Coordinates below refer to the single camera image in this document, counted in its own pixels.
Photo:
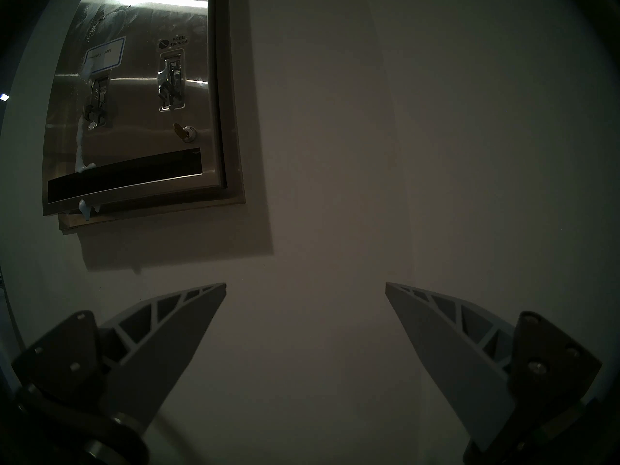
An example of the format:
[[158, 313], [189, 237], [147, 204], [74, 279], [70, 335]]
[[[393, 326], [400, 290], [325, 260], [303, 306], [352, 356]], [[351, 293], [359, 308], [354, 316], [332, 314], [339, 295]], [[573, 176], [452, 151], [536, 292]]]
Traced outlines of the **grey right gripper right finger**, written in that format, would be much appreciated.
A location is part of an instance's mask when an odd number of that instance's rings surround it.
[[468, 450], [535, 450], [602, 363], [537, 312], [511, 325], [473, 302], [393, 282], [386, 297], [470, 436]]

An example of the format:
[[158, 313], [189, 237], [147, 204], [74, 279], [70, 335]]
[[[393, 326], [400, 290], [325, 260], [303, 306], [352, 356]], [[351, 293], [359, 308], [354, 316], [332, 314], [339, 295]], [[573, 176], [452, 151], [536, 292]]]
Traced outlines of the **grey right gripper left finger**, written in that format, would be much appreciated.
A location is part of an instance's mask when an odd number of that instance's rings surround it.
[[89, 415], [124, 414], [145, 429], [194, 357], [226, 297], [226, 284], [139, 302], [103, 324], [69, 315], [13, 362], [24, 388]]

